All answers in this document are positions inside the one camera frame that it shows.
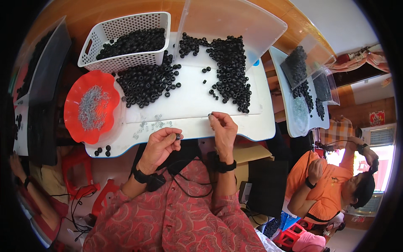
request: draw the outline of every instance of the blue plastic crate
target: blue plastic crate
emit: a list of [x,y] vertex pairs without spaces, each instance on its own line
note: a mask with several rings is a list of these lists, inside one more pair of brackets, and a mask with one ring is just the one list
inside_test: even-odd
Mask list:
[[281,212],[281,222],[280,222],[280,229],[281,231],[284,231],[291,227],[294,223],[299,221],[300,217],[294,218],[291,215],[287,214],[286,212],[282,211]]

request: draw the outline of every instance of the black wrist strap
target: black wrist strap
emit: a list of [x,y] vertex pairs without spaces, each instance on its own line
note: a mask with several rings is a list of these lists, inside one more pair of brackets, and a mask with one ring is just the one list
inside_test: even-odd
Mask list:
[[30,183],[31,181],[29,180],[29,177],[27,176],[27,178],[25,179],[25,181],[24,181],[24,187],[28,190],[28,184]]
[[217,164],[217,170],[220,173],[226,173],[227,171],[232,171],[236,167],[237,167],[237,162],[235,160],[230,165],[227,165],[225,162],[218,162],[218,164]]
[[357,151],[360,155],[364,155],[364,148],[367,147],[367,144],[357,144]]
[[150,180],[150,175],[146,175],[142,171],[137,169],[133,172],[133,175],[135,180],[142,184],[147,183]]
[[305,184],[306,184],[307,187],[309,187],[309,188],[311,188],[311,189],[314,189],[317,183],[315,183],[314,185],[312,185],[311,182],[309,182],[309,178],[306,177],[306,179],[305,179]]

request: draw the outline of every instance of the plaid cloth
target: plaid cloth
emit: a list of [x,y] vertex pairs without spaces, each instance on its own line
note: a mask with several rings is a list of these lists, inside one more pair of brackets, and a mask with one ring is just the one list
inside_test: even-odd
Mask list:
[[[351,136],[354,136],[353,124],[347,118],[343,118],[339,122],[330,119],[329,129],[320,128],[320,143],[323,145],[339,140],[347,140]],[[341,150],[345,148],[346,143],[336,142],[330,145],[333,146],[334,150]]]

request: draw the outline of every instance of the red wavy-edged bowl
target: red wavy-edged bowl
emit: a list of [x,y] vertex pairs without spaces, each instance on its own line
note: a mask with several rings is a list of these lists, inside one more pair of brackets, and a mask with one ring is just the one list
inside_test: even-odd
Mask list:
[[[96,144],[101,134],[112,129],[114,123],[113,110],[120,101],[119,93],[113,86],[114,82],[115,79],[111,74],[95,70],[84,74],[73,84],[64,103],[64,124],[74,141]],[[100,86],[103,92],[108,92],[109,101],[106,108],[103,108],[101,102],[96,109],[97,113],[106,113],[105,123],[100,130],[85,131],[78,120],[78,108],[83,95],[95,85]]]

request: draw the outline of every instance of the white perforated basket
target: white perforated basket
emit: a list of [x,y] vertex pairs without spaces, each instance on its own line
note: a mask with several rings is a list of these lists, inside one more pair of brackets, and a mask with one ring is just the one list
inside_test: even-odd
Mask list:
[[[141,13],[99,23],[91,29],[85,40],[77,65],[90,71],[101,70],[104,73],[123,71],[138,65],[161,65],[164,51],[169,44],[170,27],[171,14],[168,12]],[[96,56],[103,49],[103,44],[110,44],[109,40],[116,41],[120,36],[132,31],[153,28],[165,29],[165,45],[161,50],[137,52],[96,60]]]

